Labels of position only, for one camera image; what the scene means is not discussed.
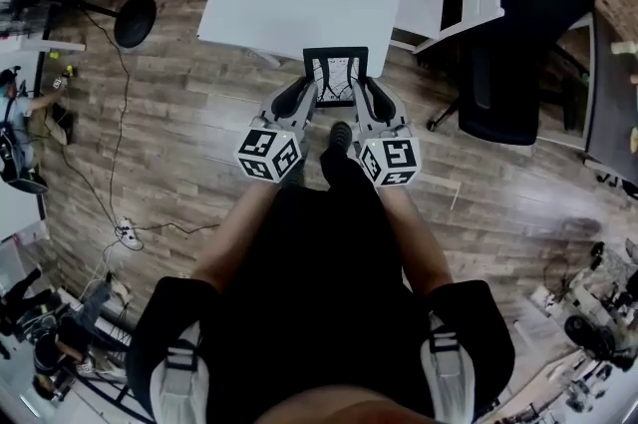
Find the person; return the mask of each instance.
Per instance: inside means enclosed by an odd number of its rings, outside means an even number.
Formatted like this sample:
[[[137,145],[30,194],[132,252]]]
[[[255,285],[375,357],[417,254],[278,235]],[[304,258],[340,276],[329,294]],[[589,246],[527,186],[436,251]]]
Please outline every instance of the person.
[[[421,362],[431,311],[472,359],[475,415],[505,387],[513,346],[487,284],[453,283],[407,191],[376,192],[351,142],[335,124],[327,192],[252,183],[191,278],[159,281],[127,355],[129,385],[158,422],[186,422],[159,415],[169,410],[152,387],[194,322],[209,423],[434,422]]]
[[[33,387],[41,397],[53,399],[56,391],[67,383],[66,371],[85,361],[89,346],[95,340],[102,306],[111,298],[112,280],[109,272],[104,280],[95,284],[80,311],[62,316],[57,329],[45,332],[36,341]]]
[[[25,298],[27,289],[42,275],[39,267],[31,271],[24,279],[16,283],[0,298],[0,333],[12,335],[18,320],[29,309],[43,305],[51,298],[51,290],[45,289],[31,298]]]
[[[26,169],[33,169],[37,165],[39,157],[34,144],[39,146],[38,141],[41,138],[51,136],[60,144],[67,144],[67,134],[54,119],[52,109],[63,92],[64,85],[61,85],[47,96],[18,96],[15,73],[9,69],[0,73],[0,121],[5,121],[6,117],[6,121],[11,124]],[[29,115],[31,117],[27,126],[25,117]]]

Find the chair leg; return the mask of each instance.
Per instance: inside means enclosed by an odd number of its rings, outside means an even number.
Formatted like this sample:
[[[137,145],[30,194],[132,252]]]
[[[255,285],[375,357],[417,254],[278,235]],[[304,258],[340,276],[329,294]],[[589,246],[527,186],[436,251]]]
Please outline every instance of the chair leg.
[[[428,121],[428,123],[426,124],[428,131],[435,132],[437,128],[439,127],[439,125],[443,121],[445,121],[449,116],[451,116],[454,112],[456,112],[458,109],[459,109],[459,98],[456,98],[454,102],[450,105],[450,107],[447,110],[445,110],[438,119],[433,121]]]

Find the wooden floor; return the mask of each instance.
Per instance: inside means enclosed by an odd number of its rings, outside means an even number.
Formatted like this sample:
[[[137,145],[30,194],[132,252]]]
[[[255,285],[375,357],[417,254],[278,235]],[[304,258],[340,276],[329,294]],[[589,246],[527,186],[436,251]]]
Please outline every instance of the wooden floor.
[[[101,1],[119,7],[126,0]],[[138,226],[216,224],[246,186],[232,156],[238,132],[268,93],[293,81],[303,67],[285,61],[273,70],[246,50],[197,41],[206,0],[157,1],[152,33],[140,47],[124,50],[131,83],[113,209]],[[113,32],[110,18],[93,17]],[[67,64],[78,67],[68,93],[68,107],[77,114],[76,135],[65,153],[110,210],[109,176],[126,76],[115,49],[87,18],[66,23],[52,37],[87,44],[86,53],[48,59],[44,79],[51,81]],[[543,141],[529,148],[486,143],[460,132],[454,119],[428,132],[427,119],[456,91],[418,68],[406,51],[391,48],[381,80],[405,101],[421,140],[423,171],[410,189],[415,202],[442,243],[455,278],[487,280],[509,324],[519,319],[517,297],[543,282],[546,266],[547,284],[556,287],[566,270],[587,263],[595,240],[619,248],[631,228],[636,233],[638,208],[622,191],[599,185],[577,153]],[[317,159],[330,125],[337,118],[353,119],[348,110],[334,110],[315,115],[309,130],[313,148],[306,180],[312,188],[326,186]],[[54,280],[80,293],[114,241],[113,227],[51,141],[42,175],[50,187],[45,202],[51,240],[32,252],[55,257]],[[451,211],[456,182],[461,191]],[[346,226],[347,218],[341,223]],[[214,230],[188,236],[166,227],[140,231],[140,238],[142,251],[116,245],[107,253],[111,269],[133,291],[134,315],[160,277],[189,273],[202,247],[214,240]]]

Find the white robot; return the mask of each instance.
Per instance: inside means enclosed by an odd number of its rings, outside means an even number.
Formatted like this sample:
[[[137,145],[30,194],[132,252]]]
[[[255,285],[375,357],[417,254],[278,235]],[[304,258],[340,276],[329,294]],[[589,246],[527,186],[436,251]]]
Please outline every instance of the white robot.
[[[367,48],[303,52],[306,76],[262,104],[235,157],[250,178],[278,183],[307,152],[305,128],[315,107],[356,108],[355,150],[375,187],[407,185],[421,170],[403,102],[366,76]]]

